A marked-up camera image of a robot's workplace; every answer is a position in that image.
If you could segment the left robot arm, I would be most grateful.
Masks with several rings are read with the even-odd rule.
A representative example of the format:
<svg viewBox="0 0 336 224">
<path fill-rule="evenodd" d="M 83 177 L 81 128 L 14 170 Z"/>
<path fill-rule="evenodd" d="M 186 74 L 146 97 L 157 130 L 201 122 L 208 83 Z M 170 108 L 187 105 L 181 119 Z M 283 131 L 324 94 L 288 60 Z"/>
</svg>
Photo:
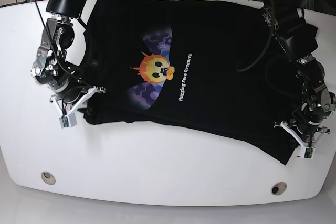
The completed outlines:
<svg viewBox="0 0 336 224">
<path fill-rule="evenodd" d="M 303 79 L 302 105 L 294 110 L 299 118 L 294 123 L 282 121 L 279 126 L 291 134 L 305 151 L 311 150 L 319 131 L 327 128 L 320 124 L 335 111 L 335 94 L 327 88 L 325 71 L 312 55 L 318 47 L 317 28 L 306 22 L 304 5 L 308 0 L 264 0 L 264 21 L 270 28 L 264 49 L 250 64 L 238 63 L 236 70 L 244 72 L 256 65 L 265 55 L 272 39 L 276 39 L 290 62 L 294 63 Z"/>
</svg>

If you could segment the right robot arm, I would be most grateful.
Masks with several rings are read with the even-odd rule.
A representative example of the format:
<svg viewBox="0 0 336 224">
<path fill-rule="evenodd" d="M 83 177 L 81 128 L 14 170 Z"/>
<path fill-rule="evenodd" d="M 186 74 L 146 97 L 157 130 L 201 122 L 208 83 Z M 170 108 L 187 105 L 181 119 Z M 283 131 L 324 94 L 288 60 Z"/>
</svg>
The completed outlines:
<svg viewBox="0 0 336 224">
<path fill-rule="evenodd" d="M 31 68 L 31 75 L 39 85 L 46 85 L 54 95 L 51 102 L 60 109 L 61 119 L 68 119 L 79 111 L 93 114 L 88 100 L 104 88 L 92 84 L 104 60 L 95 51 L 96 41 L 81 19 L 87 0 L 49 0 L 46 11 L 52 17 L 42 22 L 43 33 Z M 67 49 L 72 45 L 75 32 L 72 19 L 85 29 L 86 49 L 79 65 L 67 61 Z"/>
</svg>

